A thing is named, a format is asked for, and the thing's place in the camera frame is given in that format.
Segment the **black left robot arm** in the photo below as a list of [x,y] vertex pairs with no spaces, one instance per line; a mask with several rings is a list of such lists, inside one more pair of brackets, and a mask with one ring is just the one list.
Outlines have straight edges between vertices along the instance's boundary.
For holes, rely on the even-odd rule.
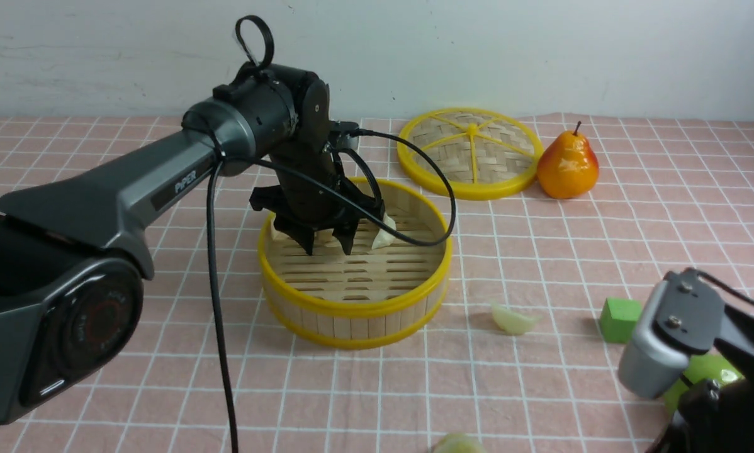
[[86,379],[126,346],[154,264],[146,229],[213,173],[235,177],[270,157],[276,186],[250,205],[313,253],[331,230],[345,254],[357,224],[383,219],[333,158],[355,129],[329,118],[314,72],[245,63],[191,107],[182,127],[62,181],[0,197],[0,425]]

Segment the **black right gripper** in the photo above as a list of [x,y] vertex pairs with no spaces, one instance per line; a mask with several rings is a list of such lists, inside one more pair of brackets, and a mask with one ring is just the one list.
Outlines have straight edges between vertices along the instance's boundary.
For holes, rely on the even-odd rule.
[[648,452],[754,452],[754,316],[725,308],[714,346],[742,378],[691,386]]

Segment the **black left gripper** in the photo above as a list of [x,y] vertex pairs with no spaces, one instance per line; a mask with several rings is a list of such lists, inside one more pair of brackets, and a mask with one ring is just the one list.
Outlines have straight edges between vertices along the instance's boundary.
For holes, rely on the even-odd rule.
[[[267,73],[290,90],[298,116],[291,137],[267,152],[271,162],[324,184],[383,220],[383,200],[365,195],[346,182],[342,168],[334,163],[329,147],[335,144],[330,135],[337,125],[329,118],[329,87],[325,81],[314,72],[288,66],[270,66]],[[333,228],[344,254],[351,255],[363,214],[300,177],[284,170],[276,175],[279,186],[254,189],[251,207],[277,214],[274,229],[299,244],[305,255],[313,255],[316,231],[328,228]]]

